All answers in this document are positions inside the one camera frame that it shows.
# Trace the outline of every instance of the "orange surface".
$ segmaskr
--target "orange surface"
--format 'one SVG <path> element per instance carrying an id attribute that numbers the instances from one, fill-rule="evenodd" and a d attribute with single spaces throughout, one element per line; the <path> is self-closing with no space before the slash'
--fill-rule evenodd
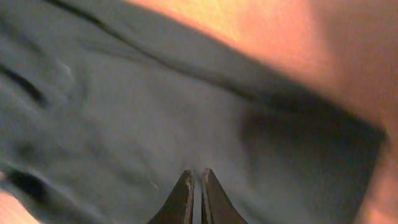
<path id="1" fill-rule="evenodd" d="M 363 207 L 362 223 L 398 223 L 398 1 L 128 0 L 271 63 L 376 125 L 390 144 Z M 0 224 L 32 223 L 0 195 Z"/>

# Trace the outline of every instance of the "black pointed object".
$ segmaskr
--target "black pointed object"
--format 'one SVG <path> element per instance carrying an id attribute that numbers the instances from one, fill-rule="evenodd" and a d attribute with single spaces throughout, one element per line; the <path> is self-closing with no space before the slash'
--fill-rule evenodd
<path id="1" fill-rule="evenodd" d="M 202 224 L 247 224 L 233 207 L 214 172 L 211 169 L 205 169 L 202 177 Z"/>
<path id="2" fill-rule="evenodd" d="M 185 170 L 175 184 L 163 207 L 148 224 L 192 224 L 195 179 Z"/>

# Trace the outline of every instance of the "garment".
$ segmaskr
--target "garment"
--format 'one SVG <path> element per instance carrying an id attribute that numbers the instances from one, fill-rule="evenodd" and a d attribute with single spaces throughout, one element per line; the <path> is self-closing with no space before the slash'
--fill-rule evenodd
<path id="1" fill-rule="evenodd" d="M 146 223 L 206 167 L 248 223 L 354 220 L 384 133 L 270 65 L 112 0 L 3 1 L 0 28 L 1 187 L 44 223 Z"/>

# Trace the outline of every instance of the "dark teal fabric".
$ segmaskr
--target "dark teal fabric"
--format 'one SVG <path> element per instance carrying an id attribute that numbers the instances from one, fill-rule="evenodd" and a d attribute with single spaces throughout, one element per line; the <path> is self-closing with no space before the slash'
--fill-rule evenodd
<path id="1" fill-rule="evenodd" d="M 44 223 L 146 223 L 206 167 L 248 223 L 353 222 L 383 131 L 272 65 L 111 0 L 2 1 L 0 35 L 1 188 Z"/>

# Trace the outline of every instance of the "cloth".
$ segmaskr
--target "cloth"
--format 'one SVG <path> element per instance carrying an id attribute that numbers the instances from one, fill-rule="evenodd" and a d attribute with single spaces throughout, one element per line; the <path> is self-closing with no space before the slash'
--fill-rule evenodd
<path id="1" fill-rule="evenodd" d="M 43 223 L 145 223 L 205 167 L 248 223 L 354 220 L 381 130 L 134 5 L 0 11 L 1 187 Z"/>

